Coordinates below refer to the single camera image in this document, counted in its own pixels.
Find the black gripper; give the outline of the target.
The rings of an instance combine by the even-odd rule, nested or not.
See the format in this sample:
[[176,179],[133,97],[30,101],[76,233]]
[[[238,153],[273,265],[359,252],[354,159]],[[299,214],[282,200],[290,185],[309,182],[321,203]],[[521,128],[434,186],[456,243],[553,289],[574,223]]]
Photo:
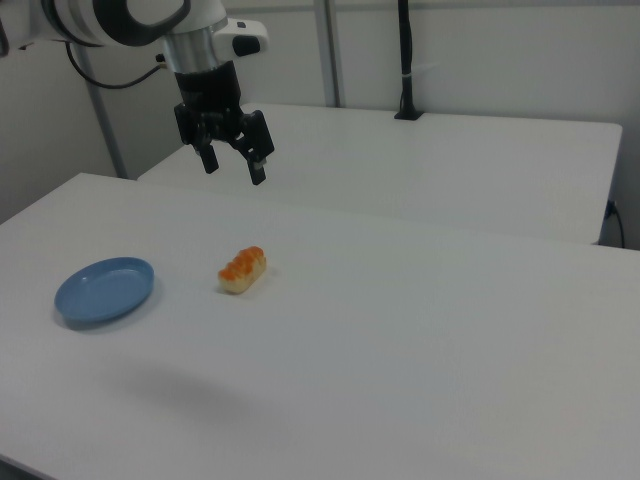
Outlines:
[[174,108],[182,143],[192,145],[207,174],[219,163],[212,140],[234,145],[247,162],[254,186],[266,180],[265,165],[275,151],[261,110],[244,113],[241,90],[232,61],[199,73],[176,73],[182,102]]

